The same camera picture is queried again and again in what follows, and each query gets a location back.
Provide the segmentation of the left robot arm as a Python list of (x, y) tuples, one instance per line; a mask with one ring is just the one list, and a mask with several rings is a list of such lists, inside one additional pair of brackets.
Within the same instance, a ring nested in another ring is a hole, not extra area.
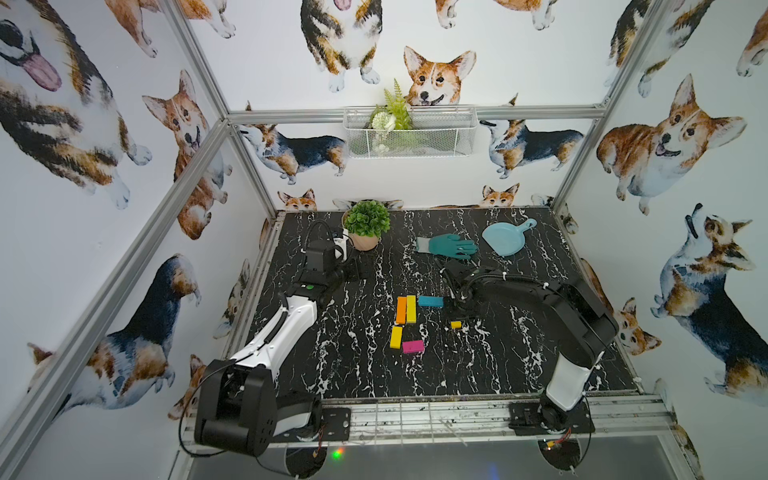
[(318, 395), (279, 395), (276, 377), (301, 337), (320, 319), (335, 292), (363, 277), (350, 238), (313, 240), (302, 269), (262, 330), (232, 358), (208, 365), (200, 381), (196, 444), (258, 457), (285, 436), (312, 440), (322, 428)]

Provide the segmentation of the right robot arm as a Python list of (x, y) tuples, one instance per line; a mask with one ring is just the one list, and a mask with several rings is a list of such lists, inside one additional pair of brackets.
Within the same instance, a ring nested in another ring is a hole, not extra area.
[(475, 317), (488, 302), (541, 314), (558, 342), (558, 357), (536, 414), (548, 432), (572, 428), (592, 371), (619, 333), (613, 314), (592, 287), (582, 278), (544, 281), (456, 260), (446, 262), (439, 273), (448, 289), (448, 308), (460, 318)]

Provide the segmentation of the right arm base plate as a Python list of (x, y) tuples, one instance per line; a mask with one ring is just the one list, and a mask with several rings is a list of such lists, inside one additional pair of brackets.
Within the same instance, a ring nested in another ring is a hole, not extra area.
[(540, 402), (512, 402), (508, 404), (508, 412), (508, 428), (517, 436), (556, 436), (568, 431), (572, 434), (595, 432), (584, 400), (568, 412), (563, 412), (554, 405), (542, 405)]

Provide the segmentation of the orange long block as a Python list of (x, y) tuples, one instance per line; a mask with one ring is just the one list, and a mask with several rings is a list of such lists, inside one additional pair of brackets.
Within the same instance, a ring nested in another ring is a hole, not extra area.
[(407, 318), (407, 298), (401, 296), (397, 299), (395, 324), (404, 325), (406, 323), (406, 318)]

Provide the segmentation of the cyan long block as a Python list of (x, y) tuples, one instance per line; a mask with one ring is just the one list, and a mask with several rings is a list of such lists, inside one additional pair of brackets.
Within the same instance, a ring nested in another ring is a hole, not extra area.
[(417, 304), (422, 308), (443, 308), (445, 305), (444, 298), (436, 296), (419, 296)]

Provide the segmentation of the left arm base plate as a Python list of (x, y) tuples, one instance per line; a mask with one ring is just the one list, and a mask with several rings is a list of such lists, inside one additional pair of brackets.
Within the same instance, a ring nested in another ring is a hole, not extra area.
[(349, 408), (326, 408), (320, 413), (300, 413), (277, 422), (272, 443), (346, 441), (350, 437)]

